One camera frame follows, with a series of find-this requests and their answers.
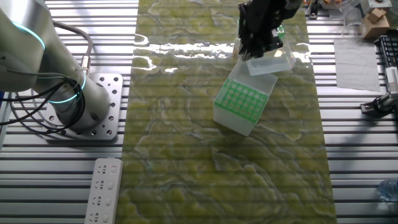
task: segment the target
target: clear plastic box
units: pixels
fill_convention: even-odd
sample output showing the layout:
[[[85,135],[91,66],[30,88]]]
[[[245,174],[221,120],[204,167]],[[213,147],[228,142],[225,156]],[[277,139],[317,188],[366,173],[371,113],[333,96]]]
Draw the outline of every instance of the clear plastic box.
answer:
[[[246,63],[239,60],[214,101],[214,121],[248,136],[259,121],[277,79],[273,74],[251,76]]]

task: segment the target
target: white cloth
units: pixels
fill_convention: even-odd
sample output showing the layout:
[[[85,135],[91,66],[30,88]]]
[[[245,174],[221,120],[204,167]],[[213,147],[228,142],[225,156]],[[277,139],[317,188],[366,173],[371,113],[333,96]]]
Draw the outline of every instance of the white cloth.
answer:
[[[335,40],[337,87],[380,91],[373,43]]]

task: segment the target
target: mounting plate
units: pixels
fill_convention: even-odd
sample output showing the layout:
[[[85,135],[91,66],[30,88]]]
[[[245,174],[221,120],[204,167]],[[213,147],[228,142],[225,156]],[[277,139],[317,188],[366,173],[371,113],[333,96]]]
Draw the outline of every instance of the mounting plate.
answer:
[[[112,141],[118,135],[119,113],[123,90],[123,77],[120,74],[90,74],[94,82],[103,85],[111,97],[108,115],[97,126],[77,133],[71,129],[66,129],[61,133],[43,135],[47,141]],[[53,124],[63,125],[55,114],[54,108],[48,104],[45,117]]]

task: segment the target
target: table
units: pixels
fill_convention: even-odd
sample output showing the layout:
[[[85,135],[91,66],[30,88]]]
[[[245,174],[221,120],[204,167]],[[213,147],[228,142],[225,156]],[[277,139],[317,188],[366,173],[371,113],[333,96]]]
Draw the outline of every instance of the table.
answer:
[[[46,3],[55,20],[92,36],[91,72],[123,75],[119,139],[78,148],[54,146],[19,124],[9,126],[0,154],[0,223],[83,223],[95,159],[121,156],[138,1]],[[341,38],[343,22],[321,11],[317,21],[307,24],[338,222],[397,223],[396,205],[382,203],[376,194],[382,179],[398,176],[396,119],[389,115],[373,122],[359,110],[360,103],[386,92],[381,57],[377,55],[381,92],[337,88],[333,40]],[[57,31],[80,61],[86,50],[83,38]]]

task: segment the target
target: green marble surface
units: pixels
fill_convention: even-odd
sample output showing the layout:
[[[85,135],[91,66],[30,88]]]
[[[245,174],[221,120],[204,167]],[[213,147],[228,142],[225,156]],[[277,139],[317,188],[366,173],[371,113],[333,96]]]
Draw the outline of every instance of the green marble surface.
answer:
[[[250,136],[213,121],[240,2],[140,0],[116,223],[336,223],[303,11]]]

